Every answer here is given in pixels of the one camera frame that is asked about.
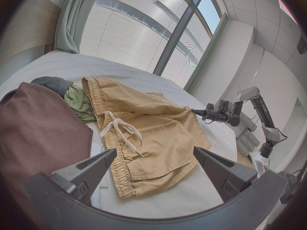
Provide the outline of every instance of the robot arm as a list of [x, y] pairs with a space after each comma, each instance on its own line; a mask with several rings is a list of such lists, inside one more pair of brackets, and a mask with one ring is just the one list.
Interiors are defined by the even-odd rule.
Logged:
[[267, 106], [260, 95], [260, 90], [257, 87], [240, 90], [236, 92], [234, 109], [228, 110], [229, 101], [220, 100], [216, 107], [213, 104], [208, 104], [206, 110], [193, 110], [194, 113], [201, 115], [202, 120], [212, 120], [229, 123], [236, 127], [240, 124], [240, 114], [244, 101], [250, 100], [256, 110], [261, 122], [266, 142], [260, 148], [260, 154], [269, 158], [273, 147], [280, 141], [279, 130], [275, 128], [272, 117], [267, 109]]

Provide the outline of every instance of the sky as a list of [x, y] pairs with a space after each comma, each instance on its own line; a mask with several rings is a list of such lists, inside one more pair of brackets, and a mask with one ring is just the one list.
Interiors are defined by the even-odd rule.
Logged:
[[218, 22], [220, 21], [220, 18], [217, 15], [216, 9], [214, 8], [211, 0], [202, 0], [198, 6], [198, 9], [202, 13], [213, 34]]

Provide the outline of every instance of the brown fabric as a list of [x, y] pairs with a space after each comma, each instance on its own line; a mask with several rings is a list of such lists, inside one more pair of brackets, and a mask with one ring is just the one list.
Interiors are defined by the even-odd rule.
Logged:
[[23, 211], [48, 229], [22, 182], [89, 158], [93, 131], [54, 91], [23, 82], [0, 101], [0, 172]]
[[103, 112], [111, 111], [142, 135], [143, 145], [136, 135], [119, 126], [143, 158], [122, 141], [114, 128], [103, 137], [107, 149], [117, 149], [111, 172], [119, 197], [170, 188], [198, 163], [193, 156], [194, 146], [211, 146], [191, 109], [176, 105], [162, 93], [143, 93], [98, 76], [83, 78], [82, 86], [90, 98], [100, 132], [112, 121]]

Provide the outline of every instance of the light green curtain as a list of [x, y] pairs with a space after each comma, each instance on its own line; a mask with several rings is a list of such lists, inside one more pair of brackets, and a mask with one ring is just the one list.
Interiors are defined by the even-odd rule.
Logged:
[[224, 27], [226, 25], [226, 22], [228, 20], [227, 14], [224, 13], [221, 17], [215, 32], [213, 33], [212, 39], [210, 40], [202, 58], [199, 60], [199, 63], [197, 67], [195, 68], [194, 72], [192, 73], [190, 79], [188, 80], [187, 84], [183, 88], [185, 91], [190, 93], [192, 88], [194, 87], [195, 83], [197, 82], [199, 78], [199, 74], [205, 69], [207, 60], [209, 59], [211, 53], [213, 52], [213, 49], [217, 43], [217, 41], [220, 38], [220, 35], [222, 34]]
[[56, 27], [54, 47], [79, 53], [79, 46], [87, 17], [95, 0], [62, 0], [62, 11]]

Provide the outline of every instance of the mattress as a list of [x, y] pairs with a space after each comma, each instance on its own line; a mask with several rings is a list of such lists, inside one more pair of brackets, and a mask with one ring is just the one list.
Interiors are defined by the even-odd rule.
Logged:
[[[162, 92], [167, 99], [178, 105], [188, 105], [194, 109], [206, 108], [168, 79], [101, 58], [62, 51], [49, 52], [14, 73], [0, 87], [0, 99], [7, 92], [16, 89], [21, 82], [31, 82], [37, 77], [57, 76], [82, 86], [81, 78], [90, 75], [111, 78], [142, 92]], [[207, 125], [200, 116], [197, 118], [212, 144], [210, 151], [236, 162], [236, 137], [233, 130], [223, 123], [213, 122]], [[103, 151], [104, 146], [99, 137], [97, 123], [87, 125], [94, 131], [91, 150], [91, 156], [93, 156]], [[223, 203], [199, 164], [178, 184], [158, 194], [118, 198], [110, 170], [105, 174], [100, 186], [91, 198], [92, 205], [129, 217], [179, 217], [204, 211]]]

